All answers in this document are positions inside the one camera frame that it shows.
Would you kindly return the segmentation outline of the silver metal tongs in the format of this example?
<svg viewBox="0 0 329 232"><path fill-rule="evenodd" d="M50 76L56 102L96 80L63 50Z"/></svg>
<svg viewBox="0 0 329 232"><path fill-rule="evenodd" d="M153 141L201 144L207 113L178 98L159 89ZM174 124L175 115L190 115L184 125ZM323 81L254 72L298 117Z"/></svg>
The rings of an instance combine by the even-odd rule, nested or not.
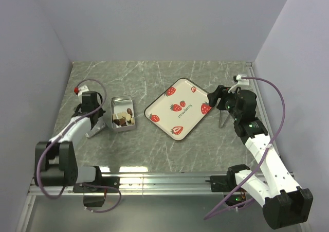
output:
<svg viewBox="0 0 329 232"><path fill-rule="evenodd" d="M230 114L226 110L220 110L219 115L220 117L219 117L218 127L221 129L227 123L228 119L230 118Z"/></svg>

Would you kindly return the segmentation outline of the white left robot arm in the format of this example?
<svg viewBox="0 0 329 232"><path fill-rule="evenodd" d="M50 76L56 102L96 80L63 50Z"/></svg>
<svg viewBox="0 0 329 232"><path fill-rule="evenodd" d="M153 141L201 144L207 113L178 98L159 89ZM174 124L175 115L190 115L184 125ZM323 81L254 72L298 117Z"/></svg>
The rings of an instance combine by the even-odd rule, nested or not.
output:
<svg viewBox="0 0 329 232"><path fill-rule="evenodd" d="M99 92L82 92L81 102L68 125L55 137L35 147L34 179L37 186L71 186L78 179L75 146L91 131L105 111Z"/></svg>

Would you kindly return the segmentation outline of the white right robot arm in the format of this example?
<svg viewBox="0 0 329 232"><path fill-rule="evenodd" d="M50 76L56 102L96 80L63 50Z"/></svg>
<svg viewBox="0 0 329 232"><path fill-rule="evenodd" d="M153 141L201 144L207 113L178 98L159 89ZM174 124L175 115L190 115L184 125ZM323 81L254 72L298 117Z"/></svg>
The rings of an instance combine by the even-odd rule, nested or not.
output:
<svg viewBox="0 0 329 232"><path fill-rule="evenodd" d="M232 166L227 171L229 195L243 189L262 207L265 221L272 229L279 229L308 220L313 194L302 188L288 172L275 151L268 131L256 117L257 96L254 92L219 85L207 95L209 105L228 111L234 119L237 136L253 155L265 181L246 165Z"/></svg>

